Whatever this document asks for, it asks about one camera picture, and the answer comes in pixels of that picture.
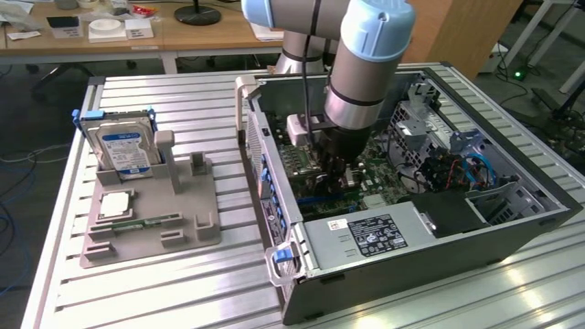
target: green circuit board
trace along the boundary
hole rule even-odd
[[[272,118],[271,126],[284,170],[306,220],[327,218],[396,204],[398,200],[408,194],[407,187],[386,158],[379,142],[371,137],[363,155],[358,159],[360,185],[344,193],[316,197],[315,181],[324,174],[316,154],[310,147],[292,145],[287,125],[278,117]]]

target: hard drive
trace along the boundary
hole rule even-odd
[[[153,111],[90,111],[81,125],[102,171],[117,170],[123,180],[154,175],[151,166],[162,163],[162,156],[155,146]]]

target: black lamp base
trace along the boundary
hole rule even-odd
[[[200,12],[195,12],[195,6],[188,5],[175,10],[175,18],[182,23],[202,26],[218,23],[222,20],[222,13],[206,6],[200,6]]]

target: aluminum table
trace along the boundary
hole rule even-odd
[[[454,68],[431,67],[546,173],[585,204],[585,178]],[[23,328],[283,328],[235,138],[235,79],[264,71],[111,77],[85,110],[146,108],[177,133],[178,158],[214,160],[223,242],[83,269],[97,159],[81,133],[55,206]],[[442,111],[471,124],[443,98]],[[502,263],[291,328],[574,328],[585,325],[585,211]]]

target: hard drive label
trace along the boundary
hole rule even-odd
[[[366,257],[408,247],[391,215],[380,215],[348,223],[360,252]]]
[[[149,155],[141,148],[142,136],[138,132],[105,135],[102,139],[118,171],[126,174],[149,171]]]

